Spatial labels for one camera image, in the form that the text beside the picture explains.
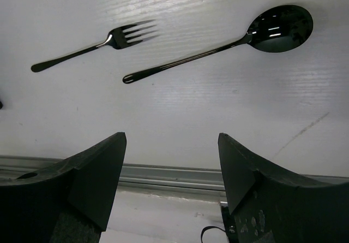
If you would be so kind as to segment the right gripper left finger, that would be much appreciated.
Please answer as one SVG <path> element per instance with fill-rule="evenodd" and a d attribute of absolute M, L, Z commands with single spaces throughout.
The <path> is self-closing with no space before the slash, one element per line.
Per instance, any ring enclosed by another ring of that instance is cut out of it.
<path fill-rule="evenodd" d="M 1 242 L 99 242 L 126 146 L 118 132 L 51 166 L 1 179 Z"/>

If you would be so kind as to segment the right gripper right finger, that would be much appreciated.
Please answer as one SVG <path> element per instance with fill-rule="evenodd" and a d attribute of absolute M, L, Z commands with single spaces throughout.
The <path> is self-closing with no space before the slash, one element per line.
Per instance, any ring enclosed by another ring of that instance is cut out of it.
<path fill-rule="evenodd" d="M 348 183 L 296 174 L 225 133 L 218 148 L 239 242 L 348 242 Z"/>

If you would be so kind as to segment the black fork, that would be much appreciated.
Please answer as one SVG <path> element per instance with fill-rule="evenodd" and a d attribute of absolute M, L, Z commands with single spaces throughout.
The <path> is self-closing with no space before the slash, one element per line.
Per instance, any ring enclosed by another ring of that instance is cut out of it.
<path fill-rule="evenodd" d="M 145 26 L 147 23 L 151 23 L 153 21 L 154 20 L 140 21 L 140 22 L 131 23 L 128 25 L 114 28 L 111 31 L 109 31 L 106 39 L 103 42 L 97 45 L 93 45 L 88 48 L 79 50 L 77 52 L 67 54 L 65 56 L 57 57 L 52 60 L 34 64 L 31 66 L 31 71 L 34 73 L 42 72 L 59 63 L 75 58 L 77 56 L 81 56 L 91 51 L 100 49 L 105 46 L 110 46 L 115 50 L 122 50 L 131 46 L 135 46 L 141 42 L 148 41 L 152 38 L 156 38 L 157 35 L 153 35 L 153 33 L 156 32 L 156 30 L 153 29 L 156 25 L 153 24 L 153 25 Z"/>

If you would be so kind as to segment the black spoon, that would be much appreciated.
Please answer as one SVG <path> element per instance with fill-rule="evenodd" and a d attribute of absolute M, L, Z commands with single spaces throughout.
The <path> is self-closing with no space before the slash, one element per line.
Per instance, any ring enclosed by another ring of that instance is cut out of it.
<path fill-rule="evenodd" d="M 290 51 L 301 46 L 310 37 L 313 28 L 312 16 L 305 8 L 290 4 L 280 5 L 260 14 L 250 24 L 246 34 L 235 42 L 126 75 L 122 81 L 131 84 L 167 69 L 243 44 L 268 53 Z"/>

